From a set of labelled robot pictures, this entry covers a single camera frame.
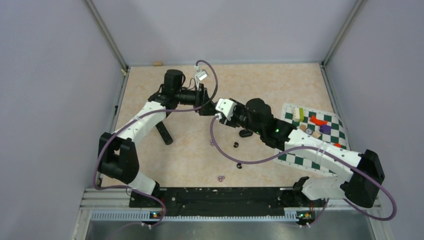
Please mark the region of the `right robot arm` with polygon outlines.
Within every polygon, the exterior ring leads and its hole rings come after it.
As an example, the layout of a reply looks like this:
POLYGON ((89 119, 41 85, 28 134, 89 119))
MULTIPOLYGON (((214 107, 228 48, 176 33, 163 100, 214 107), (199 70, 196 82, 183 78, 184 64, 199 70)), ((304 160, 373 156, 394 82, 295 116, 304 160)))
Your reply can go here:
POLYGON ((334 146, 310 136, 292 123, 275 118, 271 107, 260 98, 246 104, 221 98, 215 109, 220 123, 247 129, 260 136, 268 147, 291 151, 302 158, 334 172, 334 176, 303 177, 296 184, 293 200, 307 206, 317 199, 347 199, 353 204, 371 208, 380 191, 385 174, 376 152, 360 153, 334 146))

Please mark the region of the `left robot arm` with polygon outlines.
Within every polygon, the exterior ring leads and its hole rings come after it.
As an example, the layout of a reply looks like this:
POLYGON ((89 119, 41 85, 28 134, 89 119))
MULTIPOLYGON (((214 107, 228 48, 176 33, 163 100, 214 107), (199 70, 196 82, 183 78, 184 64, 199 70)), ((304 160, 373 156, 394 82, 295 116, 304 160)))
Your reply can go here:
POLYGON ((212 106, 212 99, 201 83, 208 77, 206 70, 197 70, 194 75, 195 88, 183 86, 186 76, 177 69, 169 69, 158 91, 153 93, 141 110, 123 127, 113 133, 105 132, 99 139, 97 171, 109 178, 122 182, 121 188, 130 189, 149 207, 160 202, 160 185, 140 170, 137 145, 154 128, 159 129, 162 137, 169 134, 163 120, 178 105, 191 106, 192 111, 201 112, 204 107, 212 106))

